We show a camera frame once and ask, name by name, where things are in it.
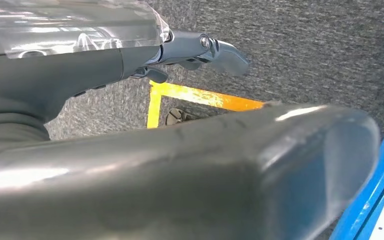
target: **grey plastic casing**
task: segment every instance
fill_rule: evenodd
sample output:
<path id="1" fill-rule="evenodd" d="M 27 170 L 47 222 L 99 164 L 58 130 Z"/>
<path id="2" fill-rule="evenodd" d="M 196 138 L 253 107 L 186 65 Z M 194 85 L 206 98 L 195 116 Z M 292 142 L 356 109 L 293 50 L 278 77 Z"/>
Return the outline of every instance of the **grey plastic casing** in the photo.
<path id="1" fill-rule="evenodd" d="M 0 240 L 309 240 L 364 186 L 379 146 L 366 113 L 323 105 L 70 141 L 10 129 Z"/>

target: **yellow tape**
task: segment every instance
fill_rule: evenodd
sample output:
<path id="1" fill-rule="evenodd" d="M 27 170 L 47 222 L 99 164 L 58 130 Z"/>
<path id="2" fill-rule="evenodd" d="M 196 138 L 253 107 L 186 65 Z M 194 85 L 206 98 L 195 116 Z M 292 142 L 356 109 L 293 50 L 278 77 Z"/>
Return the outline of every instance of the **yellow tape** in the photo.
<path id="1" fill-rule="evenodd" d="M 158 84 L 150 81 L 150 103 L 148 112 L 148 128 L 158 127 L 160 118 L 161 97 L 189 101 L 192 103 L 208 105 L 235 112 L 242 112 L 263 107 L 264 102 L 221 94 L 212 91 L 196 89 L 187 86 L 180 86 L 171 83 Z"/>

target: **metal bolt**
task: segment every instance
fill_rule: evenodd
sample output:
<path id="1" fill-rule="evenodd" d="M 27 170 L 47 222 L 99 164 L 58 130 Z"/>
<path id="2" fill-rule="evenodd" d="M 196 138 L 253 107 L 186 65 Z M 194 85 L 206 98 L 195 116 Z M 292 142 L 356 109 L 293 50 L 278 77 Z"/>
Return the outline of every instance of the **metal bolt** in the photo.
<path id="1" fill-rule="evenodd" d="M 206 49 L 210 47 L 210 39 L 208 36 L 201 36 L 201 45 Z"/>

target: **blue metal frame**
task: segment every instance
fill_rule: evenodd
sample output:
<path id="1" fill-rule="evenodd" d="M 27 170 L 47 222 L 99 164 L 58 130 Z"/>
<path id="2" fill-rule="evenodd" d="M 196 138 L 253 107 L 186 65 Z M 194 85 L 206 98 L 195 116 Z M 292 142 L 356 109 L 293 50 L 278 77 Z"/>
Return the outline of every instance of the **blue metal frame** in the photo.
<path id="1" fill-rule="evenodd" d="M 384 207 L 384 140 L 372 178 L 345 210 L 330 240 L 367 240 Z"/>

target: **plastic wrap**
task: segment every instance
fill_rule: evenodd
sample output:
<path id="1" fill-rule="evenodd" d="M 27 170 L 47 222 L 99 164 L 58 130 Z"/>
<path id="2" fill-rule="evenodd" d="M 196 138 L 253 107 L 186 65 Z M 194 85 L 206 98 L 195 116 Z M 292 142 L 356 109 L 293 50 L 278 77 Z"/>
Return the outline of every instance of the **plastic wrap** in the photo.
<path id="1" fill-rule="evenodd" d="M 0 55 L 11 59 L 158 46 L 169 31 L 136 0 L 0 0 Z"/>

